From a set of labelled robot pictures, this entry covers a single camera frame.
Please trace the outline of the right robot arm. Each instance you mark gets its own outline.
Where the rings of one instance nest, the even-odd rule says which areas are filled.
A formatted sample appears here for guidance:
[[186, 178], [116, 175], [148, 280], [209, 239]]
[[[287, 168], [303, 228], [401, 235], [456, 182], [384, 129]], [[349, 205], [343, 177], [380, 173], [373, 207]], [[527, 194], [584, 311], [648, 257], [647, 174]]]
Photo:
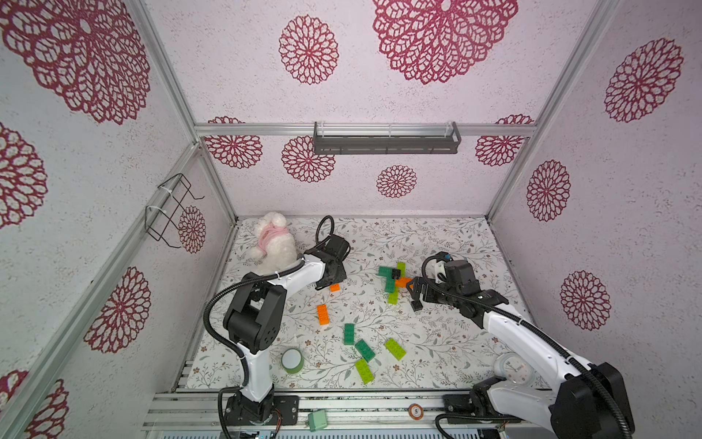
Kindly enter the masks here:
[[473, 265], [447, 252], [428, 257], [407, 283], [413, 310], [425, 303], [449, 305], [479, 329], [506, 343], [547, 384], [540, 391], [505, 375], [473, 386], [468, 407], [445, 411], [436, 421], [527, 422], [559, 438], [630, 438], [635, 431], [623, 375], [607, 362], [596, 365], [563, 347], [519, 315], [509, 301], [481, 287]]

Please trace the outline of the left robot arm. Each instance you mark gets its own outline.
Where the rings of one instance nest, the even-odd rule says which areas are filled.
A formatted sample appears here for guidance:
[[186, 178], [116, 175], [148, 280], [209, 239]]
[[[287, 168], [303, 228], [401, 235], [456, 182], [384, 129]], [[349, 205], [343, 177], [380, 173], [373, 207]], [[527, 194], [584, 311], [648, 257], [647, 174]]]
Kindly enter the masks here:
[[225, 438], [232, 437], [232, 427], [256, 425], [273, 426], [272, 437], [276, 437], [282, 426], [298, 421], [300, 398], [276, 393], [269, 349], [281, 330], [288, 298], [309, 285], [323, 290], [347, 279], [344, 261], [350, 254], [350, 244], [335, 234], [335, 221], [330, 215], [323, 217], [318, 230], [327, 221], [329, 235], [324, 239], [316, 236], [316, 245], [294, 264], [272, 274], [248, 273], [205, 305], [204, 328], [234, 351], [243, 369], [240, 385], [218, 392], [219, 424]]

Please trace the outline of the dark green lego brick top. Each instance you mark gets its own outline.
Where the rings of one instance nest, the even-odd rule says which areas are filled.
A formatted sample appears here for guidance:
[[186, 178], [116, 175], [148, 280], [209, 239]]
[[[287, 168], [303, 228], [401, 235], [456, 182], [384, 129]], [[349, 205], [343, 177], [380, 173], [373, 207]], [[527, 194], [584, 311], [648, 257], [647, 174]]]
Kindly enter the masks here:
[[394, 294], [396, 292], [396, 280], [393, 278], [387, 278], [384, 291], [387, 294]]

